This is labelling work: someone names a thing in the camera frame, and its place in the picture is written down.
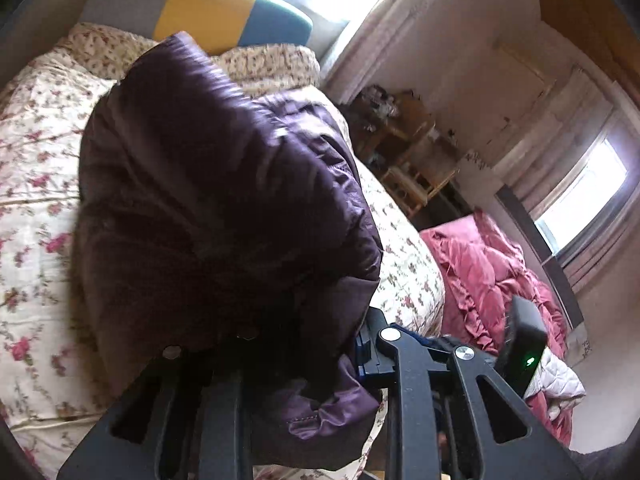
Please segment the grey yellow blue headboard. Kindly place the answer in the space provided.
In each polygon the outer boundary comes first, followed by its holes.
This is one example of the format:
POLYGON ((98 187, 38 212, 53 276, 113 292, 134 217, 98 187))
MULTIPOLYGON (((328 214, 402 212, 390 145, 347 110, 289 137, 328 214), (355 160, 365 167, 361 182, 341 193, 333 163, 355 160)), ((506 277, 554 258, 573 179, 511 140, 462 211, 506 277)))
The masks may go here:
POLYGON ((261 44, 304 46, 312 32, 311 19, 283 0, 87 0, 80 19, 155 41, 187 32, 212 55, 261 44))

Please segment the small floral beige blanket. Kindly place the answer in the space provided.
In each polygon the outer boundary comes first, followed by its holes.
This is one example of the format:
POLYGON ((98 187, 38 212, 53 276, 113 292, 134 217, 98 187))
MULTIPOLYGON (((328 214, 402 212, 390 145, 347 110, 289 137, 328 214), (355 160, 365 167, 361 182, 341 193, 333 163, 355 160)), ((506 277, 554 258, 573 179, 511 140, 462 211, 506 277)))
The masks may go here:
MULTIPOLYGON (((91 75, 119 80, 156 42, 112 26, 78 23, 56 45, 91 75)), ((252 98, 315 86, 320 79, 314 52, 295 44, 235 47, 220 55, 208 55, 201 47, 195 52, 252 98)))

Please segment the purple down jacket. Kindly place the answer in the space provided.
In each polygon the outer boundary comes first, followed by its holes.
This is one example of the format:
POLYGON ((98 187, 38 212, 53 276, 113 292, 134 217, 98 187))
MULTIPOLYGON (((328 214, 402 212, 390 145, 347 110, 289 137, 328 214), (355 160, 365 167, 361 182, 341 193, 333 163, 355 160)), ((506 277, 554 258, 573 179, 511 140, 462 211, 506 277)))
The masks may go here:
POLYGON ((378 399, 350 354, 382 243, 329 110, 249 98, 184 32, 140 56, 81 140, 75 263, 114 393, 169 346, 240 370, 261 464, 356 460, 378 399))

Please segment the wooden chair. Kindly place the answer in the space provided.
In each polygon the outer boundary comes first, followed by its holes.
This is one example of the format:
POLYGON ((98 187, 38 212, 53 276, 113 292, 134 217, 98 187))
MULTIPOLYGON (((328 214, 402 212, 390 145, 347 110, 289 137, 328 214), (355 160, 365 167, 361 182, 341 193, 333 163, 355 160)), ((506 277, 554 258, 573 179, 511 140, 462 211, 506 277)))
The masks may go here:
POLYGON ((457 147, 433 127, 395 159, 381 183, 411 220, 454 180, 459 159, 457 147))

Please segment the floral rose quilt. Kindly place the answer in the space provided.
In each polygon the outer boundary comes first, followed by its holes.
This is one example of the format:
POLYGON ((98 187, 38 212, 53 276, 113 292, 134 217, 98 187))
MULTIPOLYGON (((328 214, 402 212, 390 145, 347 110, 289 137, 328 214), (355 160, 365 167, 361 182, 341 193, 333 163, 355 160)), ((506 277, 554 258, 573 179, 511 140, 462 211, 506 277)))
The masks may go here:
MULTIPOLYGON (((141 53, 80 60, 54 47, 1 93, 1 417, 45 479, 58 470, 110 400, 88 328, 70 306, 70 252, 82 130, 141 53)), ((316 84, 311 50, 236 48, 214 56, 250 96, 316 84)), ((418 231, 356 162, 381 235, 381 284, 372 306, 388 322, 439 335, 445 286, 418 231)))

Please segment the pink ruffled bedding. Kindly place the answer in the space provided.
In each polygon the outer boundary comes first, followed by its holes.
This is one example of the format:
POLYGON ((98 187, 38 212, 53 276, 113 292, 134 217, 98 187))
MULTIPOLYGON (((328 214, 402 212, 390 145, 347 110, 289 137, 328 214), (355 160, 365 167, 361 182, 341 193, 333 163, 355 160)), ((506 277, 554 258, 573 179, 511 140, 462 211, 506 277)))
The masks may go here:
MULTIPOLYGON (((536 304, 548 330, 546 348, 565 362, 567 326, 561 308, 550 288, 527 266, 521 246, 488 214, 474 211, 423 230, 420 237, 445 284, 443 334, 496 356, 503 345, 512 297, 521 296, 536 304)), ((556 440, 570 444, 573 408, 552 422, 544 411, 544 399, 526 403, 556 440)))

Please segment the pink sheer curtain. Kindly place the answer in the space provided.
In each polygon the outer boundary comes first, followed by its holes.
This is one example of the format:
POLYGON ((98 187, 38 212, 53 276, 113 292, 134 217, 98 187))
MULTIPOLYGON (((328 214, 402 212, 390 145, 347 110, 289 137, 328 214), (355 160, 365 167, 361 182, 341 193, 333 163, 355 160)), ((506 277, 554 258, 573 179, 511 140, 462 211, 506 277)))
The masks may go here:
POLYGON ((322 91, 334 102, 350 102, 435 0, 378 0, 350 21, 322 58, 322 91))

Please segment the white quilted cloth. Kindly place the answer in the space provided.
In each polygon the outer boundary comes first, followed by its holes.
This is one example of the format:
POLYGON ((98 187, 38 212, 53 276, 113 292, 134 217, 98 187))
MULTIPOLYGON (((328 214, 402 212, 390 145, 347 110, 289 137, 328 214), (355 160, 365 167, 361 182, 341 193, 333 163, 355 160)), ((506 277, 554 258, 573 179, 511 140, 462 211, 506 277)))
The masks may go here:
POLYGON ((586 394, 586 389, 574 370, 549 348, 545 348, 525 390, 524 399, 544 399, 544 411, 553 422, 563 412, 582 402, 586 394))

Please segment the dark cluttered side table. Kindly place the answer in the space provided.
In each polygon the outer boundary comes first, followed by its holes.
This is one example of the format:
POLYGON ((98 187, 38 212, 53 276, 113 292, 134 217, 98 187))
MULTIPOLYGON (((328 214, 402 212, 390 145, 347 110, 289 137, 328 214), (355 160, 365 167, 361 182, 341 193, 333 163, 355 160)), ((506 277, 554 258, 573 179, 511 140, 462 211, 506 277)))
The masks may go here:
POLYGON ((371 84, 338 109, 363 162, 380 155, 386 166, 402 166, 435 127, 433 115, 413 90, 390 92, 371 84))

